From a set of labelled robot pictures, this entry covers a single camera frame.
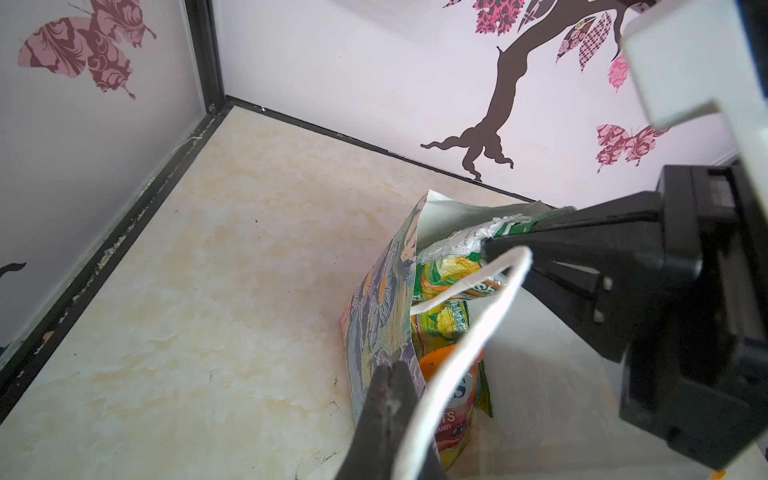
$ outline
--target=wall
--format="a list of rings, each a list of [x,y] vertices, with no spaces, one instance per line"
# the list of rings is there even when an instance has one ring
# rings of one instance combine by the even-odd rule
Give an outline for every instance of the wall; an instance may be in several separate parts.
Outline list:
[[[8,2],[0,19],[2,347],[204,116],[181,0],[71,4]]]
[[[622,83],[621,60],[614,63],[613,29],[641,8],[618,0],[229,0],[215,7],[228,94],[465,177],[475,178],[474,170],[488,185],[553,205],[653,190],[664,164],[712,164],[735,151],[716,115],[661,135],[644,130],[631,76]],[[526,14],[532,20],[523,25]],[[604,15],[611,19],[601,25]],[[587,39],[558,59],[563,39],[590,17]],[[593,56],[582,55],[601,38]],[[599,144],[604,124],[622,130],[606,129],[607,144]],[[614,163],[598,173],[606,147],[619,154],[604,152],[602,160]]]

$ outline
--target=white rope handle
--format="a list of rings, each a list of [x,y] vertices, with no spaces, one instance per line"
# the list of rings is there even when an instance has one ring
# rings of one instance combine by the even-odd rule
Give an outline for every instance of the white rope handle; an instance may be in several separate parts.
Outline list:
[[[510,266],[513,267],[507,285],[494,296],[494,301],[483,311],[480,318],[472,323],[472,328],[458,341],[453,353],[442,363],[427,385],[427,390],[413,411],[395,455],[392,480],[416,480],[419,477],[427,451],[435,438],[435,430],[440,425],[443,410],[456,391],[456,386],[504,319],[531,269],[532,261],[531,249],[515,247],[478,272],[459,280],[434,299],[411,307],[412,315],[424,313],[457,293],[474,287]]]

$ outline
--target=black metal edge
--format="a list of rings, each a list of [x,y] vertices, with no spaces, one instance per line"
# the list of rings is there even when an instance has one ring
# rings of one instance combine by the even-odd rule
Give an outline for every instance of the black metal edge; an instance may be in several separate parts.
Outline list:
[[[157,209],[231,111],[206,115],[0,370],[0,422],[35,379]],[[192,137],[201,137],[189,143]]]
[[[214,7],[211,0],[184,0],[190,26],[197,73],[207,113],[214,114],[224,108],[224,82],[219,62]]]
[[[385,150],[384,148],[377,147],[376,145],[371,145],[369,143],[366,143],[362,140],[358,140],[353,137],[348,137],[347,135],[340,134],[339,132],[335,132],[333,130],[329,130],[324,127],[320,127],[319,125],[311,124],[308,121],[299,120],[298,118],[290,117],[286,114],[281,114],[279,111],[270,110],[269,108],[262,107],[260,105],[252,104],[249,101],[240,100],[239,98],[232,97],[231,95],[227,95],[227,104],[233,104],[235,107],[245,108],[246,110],[255,111],[258,114],[266,115],[267,117],[274,118],[275,120],[284,121],[287,124],[296,125],[297,127],[305,128],[307,130],[313,131],[318,134],[326,135],[327,137],[335,138],[337,140],[345,141],[348,144],[355,145],[357,147],[365,148],[366,150],[375,151],[377,154],[384,154],[389,157],[397,158],[398,160],[402,160],[404,162],[408,162],[409,164],[418,165],[419,167],[426,168],[427,170],[432,170],[433,172],[437,172],[439,174],[448,175],[449,177],[453,177],[462,181],[465,181],[469,184],[477,185],[478,187],[487,188],[488,190],[492,190],[496,192],[497,194],[503,194],[507,195],[508,197],[517,198],[518,200],[523,200],[526,202],[533,202],[536,200],[532,200],[528,197],[523,197],[522,195],[513,194],[510,192],[507,192],[506,190],[502,190],[500,188],[491,187],[490,185],[483,184],[482,182],[475,181],[471,178],[462,177],[461,175],[453,174],[451,172],[440,170],[437,167],[432,167],[430,165],[422,164],[420,162],[411,160],[410,158],[403,157],[402,155],[398,155],[394,152],[391,152],[389,150]]]

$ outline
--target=beige marble surface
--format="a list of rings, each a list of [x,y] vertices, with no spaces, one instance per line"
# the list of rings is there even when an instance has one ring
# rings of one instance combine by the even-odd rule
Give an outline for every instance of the beige marble surface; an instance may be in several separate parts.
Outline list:
[[[0,478],[332,478],[337,318],[430,188],[515,201],[235,108],[0,425]]]

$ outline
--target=white wall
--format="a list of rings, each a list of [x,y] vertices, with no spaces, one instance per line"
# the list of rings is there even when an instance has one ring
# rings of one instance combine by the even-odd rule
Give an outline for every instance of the white wall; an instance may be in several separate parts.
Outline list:
[[[73,0],[90,12],[90,2]],[[142,2],[148,33],[126,91],[18,64],[47,22],[87,14],[67,0],[6,2],[0,20],[0,346],[31,322],[204,116],[181,0]]]
[[[473,0],[443,8],[447,1],[216,1],[225,90],[473,177],[462,168],[467,149],[419,145],[460,135],[485,116],[497,78],[496,47],[504,50],[519,36],[521,17],[509,33],[477,34]],[[637,15],[627,11],[623,25]],[[546,21],[528,23],[521,34]],[[498,131],[515,169],[481,155],[475,166],[484,182],[556,206],[585,207],[654,190],[663,164],[711,164],[735,151],[723,120],[710,116],[659,137],[639,167],[620,160],[598,174],[596,127],[617,124],[634,134],[647,120],[631,78],[618,92],[608,83],[612,31],[583,72],[578,49],[555,64],[570,27],[528,56],[511,116]]]

